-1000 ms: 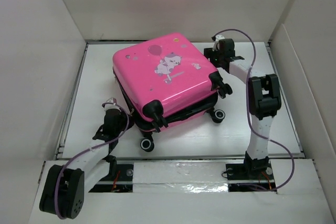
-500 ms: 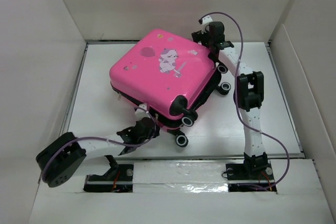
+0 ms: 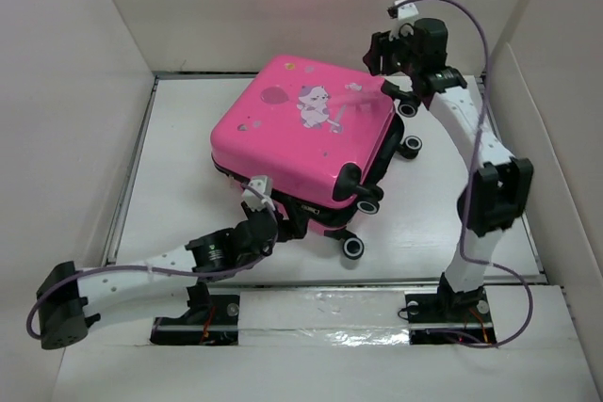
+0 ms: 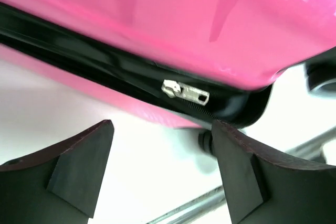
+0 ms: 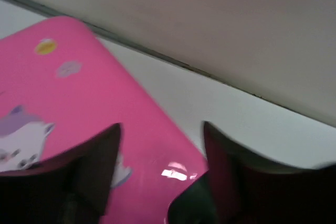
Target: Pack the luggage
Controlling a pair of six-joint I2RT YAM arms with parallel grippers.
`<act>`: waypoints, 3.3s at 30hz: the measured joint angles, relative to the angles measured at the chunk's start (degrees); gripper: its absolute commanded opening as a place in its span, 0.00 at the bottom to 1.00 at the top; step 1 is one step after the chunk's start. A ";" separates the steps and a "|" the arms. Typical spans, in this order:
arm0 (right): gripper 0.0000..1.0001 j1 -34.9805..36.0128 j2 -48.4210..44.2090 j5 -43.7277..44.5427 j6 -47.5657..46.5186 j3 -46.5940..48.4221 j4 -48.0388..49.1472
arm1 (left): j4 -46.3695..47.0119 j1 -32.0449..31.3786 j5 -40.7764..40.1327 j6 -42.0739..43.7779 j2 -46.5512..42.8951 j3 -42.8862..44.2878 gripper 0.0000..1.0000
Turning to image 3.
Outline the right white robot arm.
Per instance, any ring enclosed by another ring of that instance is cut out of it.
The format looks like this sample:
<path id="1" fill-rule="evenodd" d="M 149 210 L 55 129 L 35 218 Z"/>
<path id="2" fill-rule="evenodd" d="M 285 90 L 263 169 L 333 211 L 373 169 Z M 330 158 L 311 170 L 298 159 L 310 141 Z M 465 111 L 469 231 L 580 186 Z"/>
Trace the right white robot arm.
<path id="1" fill-rule="evenodd" d="M 461 236 L 434 302 L 440 316 L 456 320 L 479 303 L 498 242 L 524 214 L 534 168 L 498 140 L 485 119 L 485 105 L 474 100 L 462 74 L 447 64 L 447 45 L 443 21 L 418 19 L 396 32 L 373 33 L 363 62 L 373 76 L 407 75 L 410 90 L 386 82 L 383 93 L 399 100 L 400 110 L 424 105 L 464 160 L 468 179 L 457 201 Z"/>

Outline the pink hard-shell suitcase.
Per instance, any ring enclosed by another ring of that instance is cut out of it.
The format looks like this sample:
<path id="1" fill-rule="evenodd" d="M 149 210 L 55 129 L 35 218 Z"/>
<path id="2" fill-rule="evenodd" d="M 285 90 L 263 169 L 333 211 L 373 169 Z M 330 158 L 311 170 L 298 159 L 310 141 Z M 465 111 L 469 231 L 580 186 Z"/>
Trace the pink hard-shell suitcase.
<path id="1" fill-rule="evenodd" d="M 299 56 L 276 56 L 258 73 L 210 134 L 218 171 L 243 183 L 267 175 L 276 204 L 293 199 L 312 212 L 309 229 L 339 242 L 350 260 L 364 242 L 348 228 L 375 215 L 379 186 L 394 155 L 416 158 L 394 98 L 379 76 Z"/>

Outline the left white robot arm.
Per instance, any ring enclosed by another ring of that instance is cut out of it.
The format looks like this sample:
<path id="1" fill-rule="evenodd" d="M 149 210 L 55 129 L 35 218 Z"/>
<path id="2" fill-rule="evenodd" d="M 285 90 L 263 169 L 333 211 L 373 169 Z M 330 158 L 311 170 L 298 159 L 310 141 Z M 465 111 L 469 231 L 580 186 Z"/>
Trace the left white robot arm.
<path id="1" fill-rule="evenodd" d="M 92 330 L 125 320 L 126 303 L 186 289 L 177 312 L 189 323 L 209 315 L 210 282 L 233 278 L 269 257 L 277 244 L 303 239 L 309 214 L 291 201 L 243 208 L 245 220 L 206 234 L 171 251 L 129 265 L 79 269 L 72 261 L 55 265 L 36 292 L 26 319 L 27 334 L 44 350 L 85 339 Z"/>

